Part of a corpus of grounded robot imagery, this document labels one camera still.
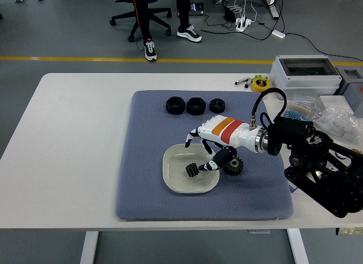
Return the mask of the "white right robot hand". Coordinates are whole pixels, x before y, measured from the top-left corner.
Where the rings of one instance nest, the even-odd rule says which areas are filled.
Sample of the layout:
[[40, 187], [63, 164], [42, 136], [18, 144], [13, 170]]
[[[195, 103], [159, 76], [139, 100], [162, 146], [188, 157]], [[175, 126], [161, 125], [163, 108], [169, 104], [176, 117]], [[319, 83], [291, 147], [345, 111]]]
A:
[[198, 167], [200, 171], [215, 171], [235, 159], [237, 148], [240, 146], [254, 153], [263, 152], [260, 141], [264, 133], [265, 129], [262, 126], [251, 128], [248, 123], [243, 121], [217, 115], [190, 131], [186, 138], [185, 147], [189, 147], [193, 138], [199, 137], [201, 144], [211, 155], [212, 149], [208, 142], [215, 143], [220, 151], [209, 162]]

